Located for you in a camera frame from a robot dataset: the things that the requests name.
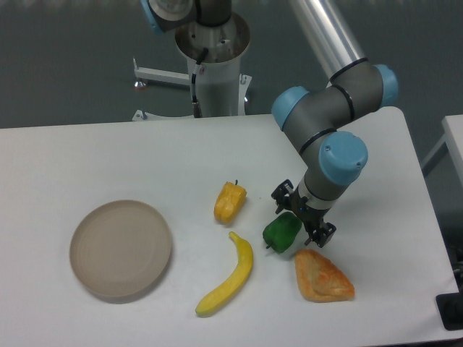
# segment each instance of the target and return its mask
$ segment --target metal pole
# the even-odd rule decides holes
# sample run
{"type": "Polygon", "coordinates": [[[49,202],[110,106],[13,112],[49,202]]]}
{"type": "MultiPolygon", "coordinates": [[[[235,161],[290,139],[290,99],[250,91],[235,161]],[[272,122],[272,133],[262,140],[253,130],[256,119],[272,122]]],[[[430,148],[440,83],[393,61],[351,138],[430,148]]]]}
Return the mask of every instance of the metal pole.
{"type": "Polygon", "coordinates": [[[365,58],[332,1],[289,0],[289,3],[328,77],[365,58]]]}

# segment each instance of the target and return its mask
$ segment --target silver cylinder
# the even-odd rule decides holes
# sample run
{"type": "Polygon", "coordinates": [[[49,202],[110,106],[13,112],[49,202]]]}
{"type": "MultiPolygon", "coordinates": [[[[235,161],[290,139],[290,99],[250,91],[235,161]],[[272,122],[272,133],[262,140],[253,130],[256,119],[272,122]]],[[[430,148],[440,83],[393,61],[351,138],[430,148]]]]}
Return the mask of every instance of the silver cylinder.
{"type": "Polygon", "coordinates": [[[196,76],[195,90],[203,117],[236,116],[240,62],[250,42],[249,27],[237,14],[217,27],[197,22],[179,27],[175,40],[192,78],[196,61],[208,49],[196,76]]]}
{"type": "MultiPolygon", "coordinates": [[[[186,58],[191,78],[196,60],[186,58]]],[[[202,117],[238,114],[240,62],[241,56],[224,63],[203,63],[196,77],[196,96],[201,105],[202,117]]]]}
{"type": "Polygon", "coordinates": [[[365,58],[332,1],[289,0],[289,3],[328,77],[354,61],[365,58]]]}

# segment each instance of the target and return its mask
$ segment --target blue joint cap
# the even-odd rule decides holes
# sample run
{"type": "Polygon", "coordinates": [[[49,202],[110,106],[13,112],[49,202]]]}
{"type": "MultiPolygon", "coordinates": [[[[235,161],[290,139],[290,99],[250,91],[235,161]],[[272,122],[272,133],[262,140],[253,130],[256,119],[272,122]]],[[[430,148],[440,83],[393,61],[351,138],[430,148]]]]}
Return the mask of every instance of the blue joint cap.
{"type": "Polygon", "coordinates": [[[397,95],[399,94],[399,82],[397,82],[396,74],[386,65],[374,65],[383,78],[383,100],[379,107],[392,106],[396,103],[397,95]]]}
{"type": "Polygon", "coordinates": [[[350,132],[334,132],[324,139],[318,163],[325,176],[339,186],[349,186],[368,161],[367,146],[350,132]]]}
{"type": "Polygon", "coordinates": [[[308,93],[304,87],[291,87],[275,100],[272,105],[272,114],[281,130],[292,109],[308,93]]]}
{"type": "Polygon", "coordinates": [[[159,27],[158,22],[156,22],[156,18],[153,16],[153,13],[151,12],[150,4],[148,3],[148,0],[140,0],[142,3],[142,8],[143,11],[145,12],[145,17],[148,19],[150,23],[151,30],[155,34],[164,34],[164,31],[159,27]]]}

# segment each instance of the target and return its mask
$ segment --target green bell pepper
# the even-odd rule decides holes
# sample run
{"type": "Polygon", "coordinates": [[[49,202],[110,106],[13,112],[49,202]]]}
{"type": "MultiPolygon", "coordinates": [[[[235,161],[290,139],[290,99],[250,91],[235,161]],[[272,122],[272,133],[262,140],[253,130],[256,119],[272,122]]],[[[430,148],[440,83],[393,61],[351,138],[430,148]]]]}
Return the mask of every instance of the green bell pepper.
{"type": "Polygon", "coordinates": [[[291,212],[282,213],[263,230],[267,248],[283,253],[292,245],[302,227],[302,222],[291,212]]]}

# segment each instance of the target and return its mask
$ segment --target white table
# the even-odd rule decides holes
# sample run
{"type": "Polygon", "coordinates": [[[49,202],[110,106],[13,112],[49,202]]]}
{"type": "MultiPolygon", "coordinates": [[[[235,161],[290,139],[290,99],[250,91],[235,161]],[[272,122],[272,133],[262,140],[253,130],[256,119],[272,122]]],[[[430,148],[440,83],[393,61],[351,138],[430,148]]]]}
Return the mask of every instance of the white table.
{"type": "Polygon", "coordinates": [[[338,231],[320,251],[356,288],[354,301],[331,304],[305,301],[290,254],[262,240],[276,217],[270,193],[306,169],[272,116],[0,130],[0,346],[322,347],[462,337],[438,315],[435,296],[456,284],[403,114],[385,108],[346,129],[363,138],[370,159],[326,216],[338,231]],[[213,204],[235,179],[248,198],[224,228],[213,204]],[[120,199],[157,208],[174,251],[153,292],[115,305],[79,284],[68,251],[78,223],[120,199]],[[198,318],[196,304],[236,265],[229,230],[252,244],[254,270],[229,305],[198,318]]]}

